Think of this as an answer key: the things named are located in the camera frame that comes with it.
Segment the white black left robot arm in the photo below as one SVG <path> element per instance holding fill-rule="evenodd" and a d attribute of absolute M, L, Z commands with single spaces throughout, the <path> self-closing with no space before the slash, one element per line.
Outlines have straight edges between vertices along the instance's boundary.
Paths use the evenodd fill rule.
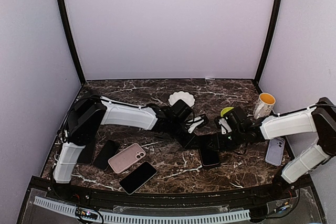
<path fill-rule="evenodd" d="M 196 128 L 207 123 L 205 115 L 194 116 L 194 111 L 179 99 L 173 105 L 158 106 L 150 103 L 138 106 L 118 102 L 109 98 L 88 95 L 79 99 L 67 112 L 58 131 L 62 149 L 51 175 L 56 182 L 54 193 L 63 201 L 74 197 L 74 189 L 68 185 L 77 160 L 90 144 L 100 126 L 106 124 L 137 127 L 147 131 L 168 134 L 187 150 L 198 148 Z"/>

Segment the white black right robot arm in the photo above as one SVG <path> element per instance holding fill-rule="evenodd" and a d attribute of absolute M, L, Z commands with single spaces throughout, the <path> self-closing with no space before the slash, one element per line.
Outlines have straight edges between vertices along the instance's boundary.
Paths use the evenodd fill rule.
<path fill-rule="evenodd" d="M 204 135 L 202 141 L 212 151 L 233 151 L 245 143 L 259 143 L 273 138 L 301 133 L 317 133 L 318 138 L 302 153 L 287 163 L 273 178 L 268 188 L 273 200 L 288 191 L 288 185 L 335 157 L 335 105 L 326 97 L 303 109 L 252 121 L 236 107 L 224 115 L 225 133 Z"/>

